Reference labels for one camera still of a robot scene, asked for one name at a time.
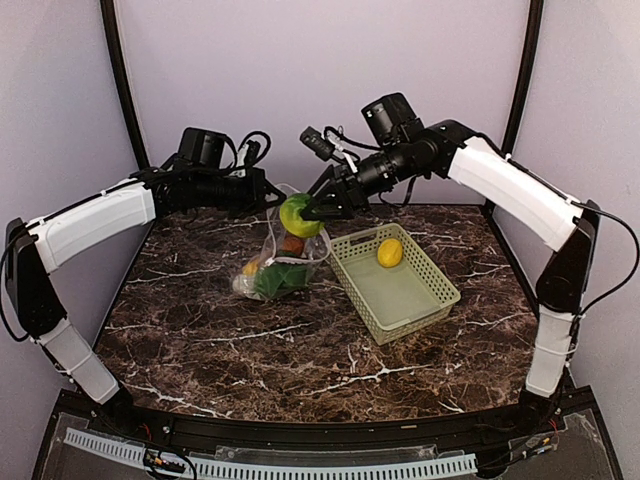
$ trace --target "black camera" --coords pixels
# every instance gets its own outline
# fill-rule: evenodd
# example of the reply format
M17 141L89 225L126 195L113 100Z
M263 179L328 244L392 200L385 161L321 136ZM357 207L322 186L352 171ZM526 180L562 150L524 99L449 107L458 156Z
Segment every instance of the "black camera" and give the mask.
M422 121L413 112L405 96L392 93L362 109L367 125L380 147L411 143L424 130Z

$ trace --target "clear plastic bag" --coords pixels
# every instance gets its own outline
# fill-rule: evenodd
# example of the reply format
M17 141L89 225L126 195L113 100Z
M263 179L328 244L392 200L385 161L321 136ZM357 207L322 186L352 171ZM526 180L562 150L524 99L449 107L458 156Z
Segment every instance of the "clear plastic bag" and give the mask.
M286 184L277 187L287 196L300 193ZM272 300L307 287L317 267L331 252L331 240L324 228L310 238L287 232L280 221L280 207L267 211L267 224L269 235L262 251L233 279L236 293L256 300Z

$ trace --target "plastic basket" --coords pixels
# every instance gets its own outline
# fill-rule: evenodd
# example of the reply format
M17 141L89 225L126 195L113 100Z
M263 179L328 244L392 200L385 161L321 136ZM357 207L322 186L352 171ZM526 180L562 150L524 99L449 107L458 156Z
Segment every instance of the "plastic basket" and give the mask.
M404 255L392 268L378 263L387 238ZM331 241L331 268L378 345L404 337L449 315L460 292L411 236L390 223Z

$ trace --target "lemon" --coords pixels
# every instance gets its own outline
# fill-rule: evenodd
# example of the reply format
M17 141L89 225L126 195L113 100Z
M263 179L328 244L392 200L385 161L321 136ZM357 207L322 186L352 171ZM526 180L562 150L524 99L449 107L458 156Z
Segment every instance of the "lemon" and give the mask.
M395 238L387 238L378 247L378 263L383 267L395 267L401 260L402 243Z
M256 273L258 273L259 269L260 269L260 258L259 257L252 258L251 261L247 263L242 269L242 274L248 275L248 276L255 275Z

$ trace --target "brown marble surface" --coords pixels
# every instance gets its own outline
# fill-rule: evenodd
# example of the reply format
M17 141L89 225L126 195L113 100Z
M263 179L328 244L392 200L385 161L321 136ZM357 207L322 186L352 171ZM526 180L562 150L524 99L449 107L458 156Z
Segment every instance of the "brown marble surface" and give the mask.
M379 347L327 264L262 303L231 278L264 217L173 215L149 236L97 345L138 405L287 422L410 419L515 403L536 320L477 207L375 206L332 236L402 225L460 290L450 317Z

